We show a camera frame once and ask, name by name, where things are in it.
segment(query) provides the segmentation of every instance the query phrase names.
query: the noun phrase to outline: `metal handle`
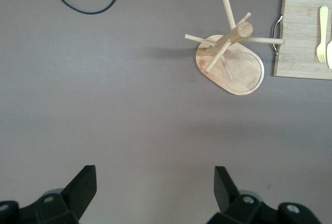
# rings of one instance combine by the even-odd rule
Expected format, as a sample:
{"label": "metal handle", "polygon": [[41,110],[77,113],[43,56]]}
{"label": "metal handle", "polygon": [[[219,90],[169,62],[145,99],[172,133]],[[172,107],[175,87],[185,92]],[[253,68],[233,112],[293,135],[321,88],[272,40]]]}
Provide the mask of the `metal handle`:
{"label": "metal handle", "polygon": [[[277,22],[273,25],[273,28],[272,28],[272,38],[275,38],[275,30],[276,30],[276,26],[281,22],[281,20],[283,19],[283,15],[280,15],[279,19],[277,20]],[[279,50],[278,48],[276,47],[275,44],[272,44],[272,47],[274,49],[274,54],[275,55],[279,55]]]}

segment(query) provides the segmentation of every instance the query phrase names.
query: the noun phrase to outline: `oval wooden board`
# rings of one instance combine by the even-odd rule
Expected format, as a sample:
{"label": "oval wooden board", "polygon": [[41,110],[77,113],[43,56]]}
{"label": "oval wooden board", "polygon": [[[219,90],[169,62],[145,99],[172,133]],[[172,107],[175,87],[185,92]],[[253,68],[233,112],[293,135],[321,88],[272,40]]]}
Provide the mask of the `oval wooden board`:
{"label": "oval wooden board", "polygon": [[[208,37],[207,40],[217,41],[221,37],[222,35],[214,35]],[[221,59],[216,62],[209,73],[204,71],[213,59],[213,56],[204,54],[207,47],[207,44],[201,44],[198,47],[196,63],[202,74],[211,81],[235,95],[250,94],[260,86],[264,78],[264,65],[257,54],[239,43],[231,45],[224,53],[225,60],[233,76],[231,80]]]}

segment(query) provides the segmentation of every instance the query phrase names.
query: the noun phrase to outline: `gray surface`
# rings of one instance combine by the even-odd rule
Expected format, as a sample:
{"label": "gray surface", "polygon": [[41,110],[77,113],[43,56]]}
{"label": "gray surface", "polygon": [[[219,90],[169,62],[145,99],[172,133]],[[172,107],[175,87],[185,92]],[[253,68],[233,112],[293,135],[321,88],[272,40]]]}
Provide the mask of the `gray surface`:
{"label": "gray surface", "polygon": [[[98,10],[109,0],[68,0]],[[281,0],[230,0],[269,37]],[[215,165],[271,207],[330,223],[332,82],[266,75],[234,96],[197,70],[200,37],[229,30],[222,0],[118,0],[85,16],[59,0],[0,2],[0,200],[26,206],[95,164],[88,223],[203,224]]]}

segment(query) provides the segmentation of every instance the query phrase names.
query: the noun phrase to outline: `wooden stand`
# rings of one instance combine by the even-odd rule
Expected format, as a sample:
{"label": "wooden stand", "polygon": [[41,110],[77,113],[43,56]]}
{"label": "wooden stand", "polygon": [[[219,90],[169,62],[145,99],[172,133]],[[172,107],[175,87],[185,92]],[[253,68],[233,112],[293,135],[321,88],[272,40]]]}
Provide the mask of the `wooden stand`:
{"label": "wooden stand", "polygon": [[253,27],[247,19],[251,13],[248,12],[235,24],[229,0],[223,2],[231,28],[229,33],[207,39],[190,35],[185,35],[185,38],[201,43],[196,53],[196,63],[203,75],[232,94],[246,95],[260,86],[264,66],[257,54],[238,42],[284,44],[285,40],[250,37]]}

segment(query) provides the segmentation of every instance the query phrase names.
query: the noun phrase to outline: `fork handle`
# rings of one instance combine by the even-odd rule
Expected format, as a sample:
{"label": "fork handle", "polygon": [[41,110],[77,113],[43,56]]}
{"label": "fork handle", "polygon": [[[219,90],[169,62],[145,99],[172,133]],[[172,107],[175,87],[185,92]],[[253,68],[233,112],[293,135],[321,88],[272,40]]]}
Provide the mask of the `fork handle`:
{"label": "fork handle", "polygon": [[327,6],[320,8],[320,24],[321,24],[321,43],[326,43],[326,28],[327,28]]}

